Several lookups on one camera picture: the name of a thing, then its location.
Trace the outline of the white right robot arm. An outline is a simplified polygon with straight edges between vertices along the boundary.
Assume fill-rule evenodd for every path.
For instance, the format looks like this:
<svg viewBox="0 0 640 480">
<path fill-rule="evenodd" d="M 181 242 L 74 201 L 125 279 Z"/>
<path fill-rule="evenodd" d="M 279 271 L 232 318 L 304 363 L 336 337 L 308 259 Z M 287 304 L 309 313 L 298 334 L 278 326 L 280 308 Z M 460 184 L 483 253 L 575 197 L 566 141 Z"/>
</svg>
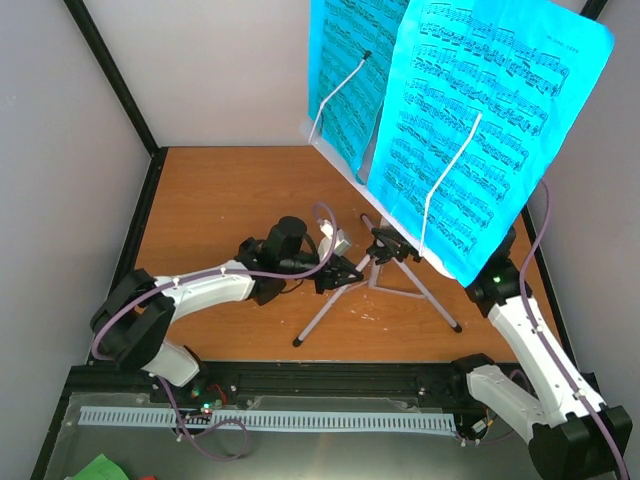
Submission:
<svg viewBox="0 0 640 480">
<path fill-rule="evenodd" d="M 508 231 L 466 293 L 507 341 L 533 389 L 474 356 L 466 390 L 523 439 L 541 478 L 614 473 L 627 479 L 623 454 L 632 420 L 623 407 L 606 404 L 548 328 L 523 270 L 510 258 L 515 237 Z"/>
</svg>

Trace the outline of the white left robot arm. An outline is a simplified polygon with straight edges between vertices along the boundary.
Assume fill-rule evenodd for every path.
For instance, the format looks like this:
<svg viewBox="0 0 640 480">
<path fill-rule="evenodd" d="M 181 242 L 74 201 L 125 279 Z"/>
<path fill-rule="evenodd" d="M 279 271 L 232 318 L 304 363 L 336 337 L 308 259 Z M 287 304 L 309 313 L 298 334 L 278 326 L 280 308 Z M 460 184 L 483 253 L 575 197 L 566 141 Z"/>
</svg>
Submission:
<svg viewBox="0 0 640 480">
<path fill-rule="evenodd" d="M 361 269 L 343 255 L 349 247 L 344 232 L 328 220 L 320 230 L 322 241 L 315 244 L 301 219 L 285 216 L 266 238 L 246 239 L 237 255 L 218 267 L 175 277 L 129 272 L 91 319 L 93 356 L 123 371 L 159 376 L 186 402 L 201 400 L 208 378 L 187 347 L 168 340 L 169 327 L 220 304 L 265 305 L 284 293 L 290 280 L 309 279 L 319 294 L 361 281 Z"/>
</svg>

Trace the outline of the blue sheet music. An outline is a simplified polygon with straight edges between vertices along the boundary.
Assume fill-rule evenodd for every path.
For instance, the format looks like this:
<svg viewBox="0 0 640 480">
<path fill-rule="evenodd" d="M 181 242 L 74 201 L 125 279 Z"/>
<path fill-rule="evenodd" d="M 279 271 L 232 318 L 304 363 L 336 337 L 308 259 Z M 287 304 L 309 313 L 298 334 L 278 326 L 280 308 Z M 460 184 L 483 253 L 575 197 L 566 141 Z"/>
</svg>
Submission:
<svg viewBox="0 0 640 480">
<path fill-rule="evenodd" d="M 308 139 L 323 139 L 361 169 L 384 102 L 407 1 L 310 3 Z"/>
<path fill-rule="evenodd" d="M 431 263 L 470 284 L 558 154 L 614 48 L 551 1 L 413 1 L 367 187 Z"/>
</svg>

